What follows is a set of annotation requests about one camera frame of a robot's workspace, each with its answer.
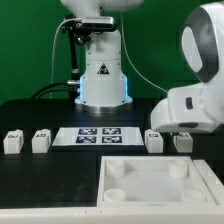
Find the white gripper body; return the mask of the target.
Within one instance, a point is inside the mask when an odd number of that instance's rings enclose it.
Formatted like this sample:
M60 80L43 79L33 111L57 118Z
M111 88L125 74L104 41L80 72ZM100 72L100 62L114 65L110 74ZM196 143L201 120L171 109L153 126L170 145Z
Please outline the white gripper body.
M156 132L212 133L224 124L224 105L212 96L214 88L203 83L172 88L151 112Z

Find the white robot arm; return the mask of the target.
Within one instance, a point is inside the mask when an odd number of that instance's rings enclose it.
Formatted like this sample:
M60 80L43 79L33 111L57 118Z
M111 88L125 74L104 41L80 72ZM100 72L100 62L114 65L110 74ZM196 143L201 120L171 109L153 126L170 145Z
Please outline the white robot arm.
M114 19L101 12L126 11L144 0L60 0L75 16L76 43L85 45L86 70L75 103L95 111L132 102L121 71L121 35ZM224 124L224 1L197 7L188 16L181 37L185 60L200 80L173 88L151 112L157 132L212 132Z

